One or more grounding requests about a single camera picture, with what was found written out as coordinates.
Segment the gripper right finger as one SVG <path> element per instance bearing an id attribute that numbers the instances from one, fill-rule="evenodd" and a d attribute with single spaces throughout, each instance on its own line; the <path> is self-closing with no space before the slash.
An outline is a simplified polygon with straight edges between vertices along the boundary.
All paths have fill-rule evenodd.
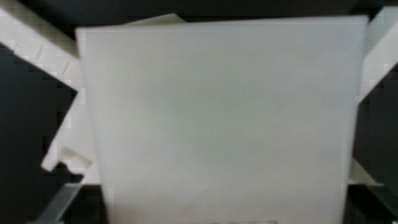
<path id="1" fill-rule="evenodd" d="M 342 224 L 398 224 L 398 196 L 383 186 L 348 186 Z"/>

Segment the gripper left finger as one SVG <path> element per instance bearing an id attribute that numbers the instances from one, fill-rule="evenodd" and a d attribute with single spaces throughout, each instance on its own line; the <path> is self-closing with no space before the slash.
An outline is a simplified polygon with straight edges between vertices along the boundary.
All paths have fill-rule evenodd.
<path id="1" fill-rule="evenodd" d="M 62 186 L 33 224 L 104 224 L 97 185 L 67 183 Z"/>

